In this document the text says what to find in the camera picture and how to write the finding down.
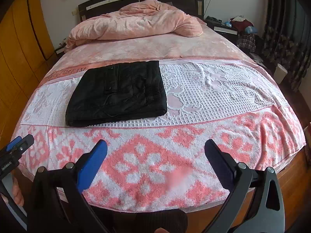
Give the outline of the person's left hand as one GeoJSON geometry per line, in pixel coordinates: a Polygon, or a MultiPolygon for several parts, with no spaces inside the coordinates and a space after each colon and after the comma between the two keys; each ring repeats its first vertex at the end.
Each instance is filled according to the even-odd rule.
{"type": "Polygon", "coordinates": [[[17,179],[12,176],[12,180],[13,180],[13,188],[12,188],[12,194],[13,194],[13,199],[14,199],[14,202],[23,207],[24,205],[24,197],[22,195],[22,192],[21,192],[21,189],[18,185],[18,181],[17,179]]]}

